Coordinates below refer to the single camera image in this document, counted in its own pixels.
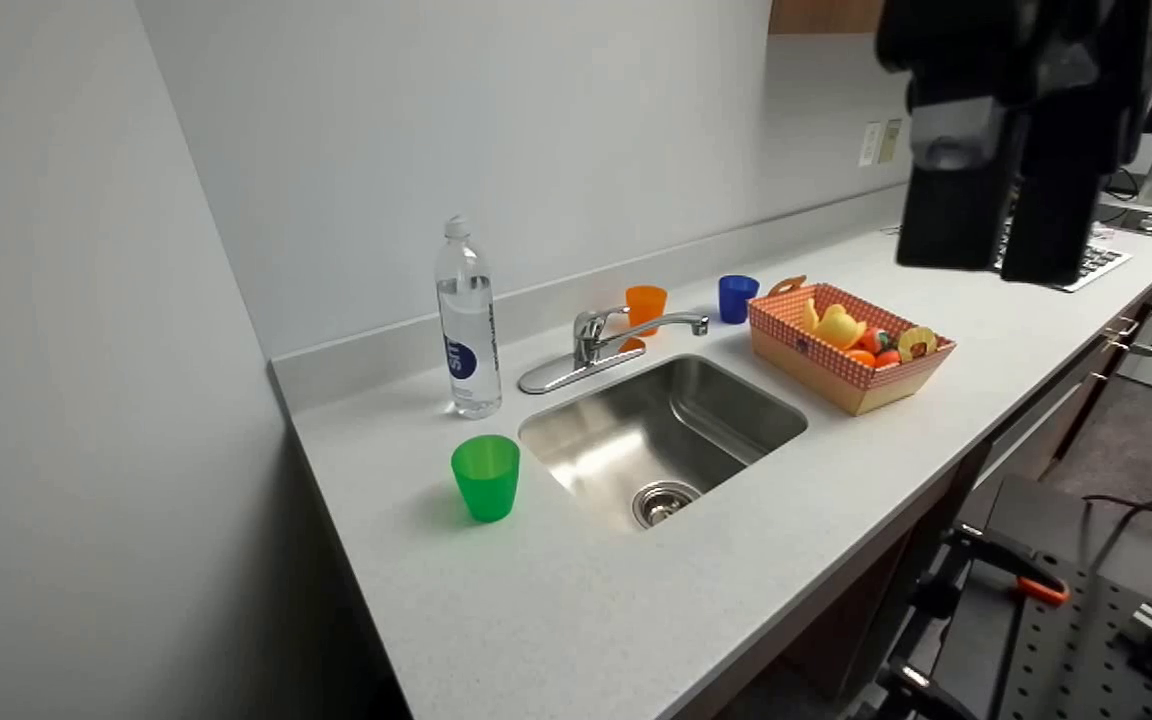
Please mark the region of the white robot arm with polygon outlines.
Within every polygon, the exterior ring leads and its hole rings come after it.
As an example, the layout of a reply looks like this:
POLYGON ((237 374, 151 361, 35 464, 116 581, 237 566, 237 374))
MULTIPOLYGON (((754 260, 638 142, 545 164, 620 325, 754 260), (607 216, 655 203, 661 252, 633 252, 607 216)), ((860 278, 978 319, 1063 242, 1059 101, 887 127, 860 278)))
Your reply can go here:
POLYGON ((886 0, 878 62, 910 77, 898 260, 1075 286, 1152 134, 1152 0, 886 0))

